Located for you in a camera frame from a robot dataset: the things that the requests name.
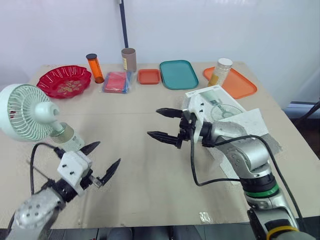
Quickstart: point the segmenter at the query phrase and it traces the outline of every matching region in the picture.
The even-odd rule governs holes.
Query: red decorative plate
[[[89,86],[90,78],[91,72],[85,67],[61,66],[40,77],[36,86],[50,98],[68,99],[82,94]]]

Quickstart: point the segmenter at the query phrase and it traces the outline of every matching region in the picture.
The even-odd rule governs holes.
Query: plastic bag
[[[106,75],[102,91],[104,93],[127,94],[131,88],[132,78],[131,71],[111,71]]]

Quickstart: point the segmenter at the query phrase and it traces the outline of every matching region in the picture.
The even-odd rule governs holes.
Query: jar with yellow contents
[[[211,87],[213,85],[222,86],[230,72],[232,64],[233,62],[228,58],[219,58],[217,65],[212,73],[211,79],[208,83],[208,87]]]

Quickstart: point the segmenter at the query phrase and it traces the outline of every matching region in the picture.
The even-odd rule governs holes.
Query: white background
[[[0,0],[0,85],[43,64],[121,63],[116,0]],[[319,0],[125,0],[138,63],[244,61],[281,107],[316,102]]]

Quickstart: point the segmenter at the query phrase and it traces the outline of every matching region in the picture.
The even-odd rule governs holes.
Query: teal tray
[[[171,90],[194,89],[198,86],[197,75],[186,60],[164,61],[160,63],[163,84]]]

